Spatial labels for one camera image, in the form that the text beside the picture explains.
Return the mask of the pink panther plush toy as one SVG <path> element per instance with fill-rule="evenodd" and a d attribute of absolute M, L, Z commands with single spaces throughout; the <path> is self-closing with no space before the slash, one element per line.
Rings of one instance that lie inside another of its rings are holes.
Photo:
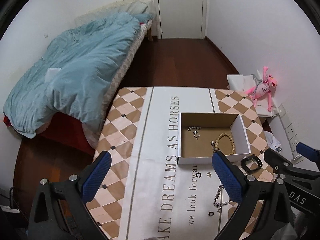
<path fill-rule="evenodd" d="M 245 91 L 245 93 L 249 95 L 254 107 L 256 107 L 259 98 L 267 95 L 267 110 L 272 112 L 272 93 L 276 90 L 278 81 L 271 74 L 268 74 L 267 71 L 268 67 L 264 66 L 263 79 L 255 87 Z"/>

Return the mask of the white cardboard box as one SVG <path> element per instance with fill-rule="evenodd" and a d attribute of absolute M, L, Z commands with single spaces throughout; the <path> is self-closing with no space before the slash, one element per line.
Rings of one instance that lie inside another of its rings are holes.
<path fill-rule="evenodd" d="M 230 162 L 251 153 L 246 127 L 240 114 L 180 114 L 178 128 L 178 165 L 209 165 L 215 151 Z"/>

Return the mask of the checkered printed tablecloth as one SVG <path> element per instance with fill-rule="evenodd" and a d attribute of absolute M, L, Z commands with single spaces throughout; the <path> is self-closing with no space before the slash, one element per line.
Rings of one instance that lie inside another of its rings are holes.
<path fill-rule="evenodd" d="M 119 90 L 96 154 L 112 166 L 87 207 L 109 239 L 214 239 L 236 204 L 222 192 L 211 165 L 178 165 L 181 112 L 235 113 L 251 153 L 267 142 L 244 93 L 213 88 L 131 87 Z"/>

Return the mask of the bed with patterned mattress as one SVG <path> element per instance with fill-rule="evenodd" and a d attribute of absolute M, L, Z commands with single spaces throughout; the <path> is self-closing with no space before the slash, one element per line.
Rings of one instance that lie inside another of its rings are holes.
<path fill-rule="evenodd" d="M 106 111 L 156 16 L 153 0 L 121 0 L 76 18 L 7 97 L 4 124 L 93 154 Z"/>

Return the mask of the teal blue duvet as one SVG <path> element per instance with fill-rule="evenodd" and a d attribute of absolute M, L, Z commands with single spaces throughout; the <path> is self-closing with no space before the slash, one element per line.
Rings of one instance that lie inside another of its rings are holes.
<path fill-rule="evenodd" d="M 79 120 L 86 137 L 98 139 L 117 71 L 150 13 L 119 12 L 64 31 L 11 90 L 4 115 L 33 138 L 60 112 Z"/>

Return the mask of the white door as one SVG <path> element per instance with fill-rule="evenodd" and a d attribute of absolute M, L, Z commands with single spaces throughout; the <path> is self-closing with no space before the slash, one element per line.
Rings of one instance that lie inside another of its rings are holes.
<path fill-rule="evenodd" d="M 154 0 L 159 39 L 204 39 L 207 0 Z"/>

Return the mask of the white pillow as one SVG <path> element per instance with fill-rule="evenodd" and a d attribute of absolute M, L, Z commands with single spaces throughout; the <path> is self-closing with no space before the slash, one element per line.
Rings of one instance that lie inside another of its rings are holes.
<path fill-rule="evenodd" d="M 128 12 L 131 15 L 150 13 L 153 17 L 156 16 L 156 9 L 153 0 L 121 0 L 78 16 L 75 19 L 75 25 L 79 27 L 83 24 L 100 18 L 105 18 L 119 12 Z"/>

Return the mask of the white wall power strip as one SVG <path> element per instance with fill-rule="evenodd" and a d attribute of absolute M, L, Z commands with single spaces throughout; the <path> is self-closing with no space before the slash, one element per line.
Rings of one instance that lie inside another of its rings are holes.
<path fill-rule="evenodd" d="M 281 124 L 283 126 L 283 129 L 285 131 L 286 137 L 289 141 L 289 145 L 291 148 L 291 152 L 292 152 L 291 162 L 293 164 L 298 164 L 304 160 L 304 157 L 301 154 L 297 153 L 296 151 L 296 146 L 299 143 L 299 139 L 294 130 L 293 124 L 289 118 L 289 114 L 285 110 L 285 107 L 283 106 L 283 104 L 279 105 L 278 112 L 279 112 Z"/>

